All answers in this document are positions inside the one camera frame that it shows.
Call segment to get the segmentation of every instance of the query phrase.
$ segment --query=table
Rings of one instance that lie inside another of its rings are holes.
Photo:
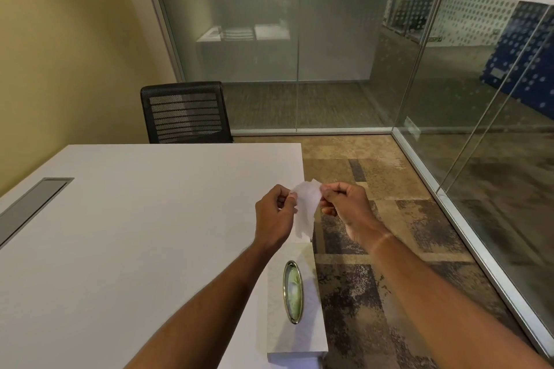
[[[71,145],[0,212],[43,177],[74,180],[0,249],[3,369],[123,367],[253,239],[255,202],[304,173],[300,144]],[[220,368],[273,367],[266,286]]]

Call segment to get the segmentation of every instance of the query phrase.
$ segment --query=forearm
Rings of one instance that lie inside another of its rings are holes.
[[[271,254],[257,244],[248,247],[184,304],[126,367],[217,368]]]
[[[362,247],[383,273],[444,369],[548,368],[534,351],[483,308],[437,275],[378,221]]]

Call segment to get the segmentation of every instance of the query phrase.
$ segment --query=tissue box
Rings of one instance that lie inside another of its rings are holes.
[[[288,317],[283,297],[283,272],[294,261],[302,276],[304,309],[298,324]],[[320,358],[328,351],[314,252],[311,243],[285,243],[267,265],[267,359]]]

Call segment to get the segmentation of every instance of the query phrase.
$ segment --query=left arm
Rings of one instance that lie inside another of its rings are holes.
[[[216,369],[261,272],[290,234],[296,195],[276,185],[256,203],[253,243],[185,303],[126,369]]]

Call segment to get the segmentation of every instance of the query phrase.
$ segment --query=right arm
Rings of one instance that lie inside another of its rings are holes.
[[[371,255],[441,368],[551,368],[375,218],[363,187],[337,182],[321,192],[322,211],[341,218],[349,237]]]

